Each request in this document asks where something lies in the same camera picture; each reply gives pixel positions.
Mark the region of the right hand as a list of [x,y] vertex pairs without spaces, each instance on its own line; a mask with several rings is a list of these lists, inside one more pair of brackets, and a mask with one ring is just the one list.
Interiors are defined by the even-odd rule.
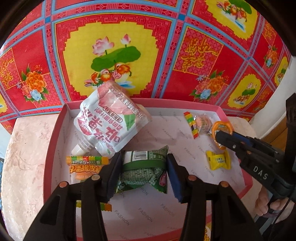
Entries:
[[[262,186],[262,188],[258,194],[258,198],[255,202],[255,213],[258,216],[263,216],[264,214],[266,214],[268,212],[269,208],[271,208],[273,210],[281,211],[284,208],[287,201],[288,201],[288,198],[278,199],[278,200],[272,202],[271,204],[268,204],[269,203],[268,191],[265,187]],[[285,220],[291,214],[294,205],[295,205],[295,203],[291,201],[288,204],[288,206],[285,208],[283,213],[279,216],[276,223]]]

